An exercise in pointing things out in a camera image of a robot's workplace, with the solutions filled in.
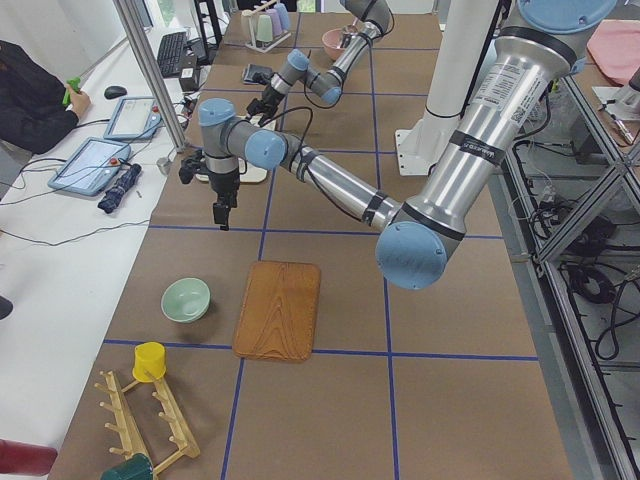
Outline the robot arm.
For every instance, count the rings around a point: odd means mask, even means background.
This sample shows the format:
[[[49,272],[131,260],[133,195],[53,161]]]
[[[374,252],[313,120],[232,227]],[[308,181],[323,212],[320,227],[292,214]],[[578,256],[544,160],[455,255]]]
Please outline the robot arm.
[[[397,146],[421,168],[421,191],[396,202],[291,134],[253,124],[274,119],[296,83],[327,107],[340,99],[351,67],[389,34],[383,1],[348,1],[362,24],[327,71],[291,51],[260,98],[239,116],[232,102],[198,108],[204,171],[217,193],[215,222],[226,227],[236,205],[239,165],[287,169],[348,216],[380,231],[376,261],[384,277],[405,289],[436,282],[466,234],[465,218],[501,165],[549,84],[576,73],[587,43],[614,8],[611,1],[455,1],[449,7],[423,118],[402,131]]]
[[[305,92],[312,92],[321,101],[314,106],[322,109],[334,107],[340,100],[351,68],[371,48],[375,41],[393,29],[393,13],[386,1],[341,1],[340,4],[362,22],[362,27],[351,36],[343,52],[325,72],[316,69],[310,58],[299,49],[293,49],[286,61],[266,81],[259,98],[247,106],[247,117],[261,116],[259,125],[274,119],[280,103],[291,88],[300,82]]]

